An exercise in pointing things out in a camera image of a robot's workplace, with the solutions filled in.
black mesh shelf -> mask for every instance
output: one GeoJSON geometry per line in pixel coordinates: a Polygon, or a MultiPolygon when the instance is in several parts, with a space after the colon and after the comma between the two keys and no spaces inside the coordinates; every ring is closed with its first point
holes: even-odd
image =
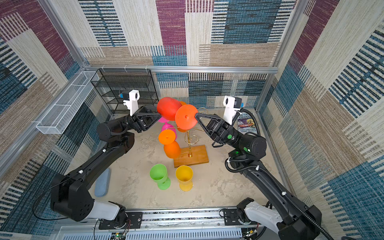
{"type": "Polygon", "coordinates": [[[120,97],[120,93],[123,91],[138,90],[140,92],[140,99],[137,101],[139,107],[148,104],[156,106],[159,102],[150,70],[110,68],[99,69],[96,74],[100,80],[91,81],[91,83],[112,113],[129,113],[120,97]]]}

patterned carpet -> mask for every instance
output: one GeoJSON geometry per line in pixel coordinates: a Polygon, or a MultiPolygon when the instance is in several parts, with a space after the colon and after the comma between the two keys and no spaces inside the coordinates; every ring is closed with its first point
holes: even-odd
{"type": "Polygon", "coordinates": [[[260,111],[335,239],[384,239],[383,20],[383,1],[310,0],[260,111]]]}

wooden block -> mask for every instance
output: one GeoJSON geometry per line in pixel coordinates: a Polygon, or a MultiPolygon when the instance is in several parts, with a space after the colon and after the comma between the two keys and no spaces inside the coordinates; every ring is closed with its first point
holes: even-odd
{"type": "Polygon", "coordinates": [[[188,157],[189,147],[182,148],[180,156],[173,160],[174,166],[175,167],[180,167],[182,165],[190,166],[190,165],[209,162],[207,149],[205,145],[191,147],[191,153],[192,153],[192,157],[188,157]]]}

white mesh basket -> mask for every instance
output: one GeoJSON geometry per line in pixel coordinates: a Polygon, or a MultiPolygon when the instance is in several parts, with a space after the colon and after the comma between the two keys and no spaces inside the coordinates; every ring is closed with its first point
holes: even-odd
{"type": "Polygon", "coordinates": [[[81,72],[64,94],[44,115],[36,128],[43,134],[63,134],[88,94],[93,81],[99,80],[95,71],[81,72]]]}

gold pole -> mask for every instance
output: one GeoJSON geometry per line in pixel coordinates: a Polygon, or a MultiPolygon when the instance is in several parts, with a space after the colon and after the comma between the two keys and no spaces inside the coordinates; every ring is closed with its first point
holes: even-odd
{"type": "Polygon", "coordinates": [[[187,136],[188,136],[188,147],[189,147],[189,154],[188,154],[188,157],[192,157],[192,153],[191,153],[191,140],[189,138],[189,130],[187,130],[187,136]]]}

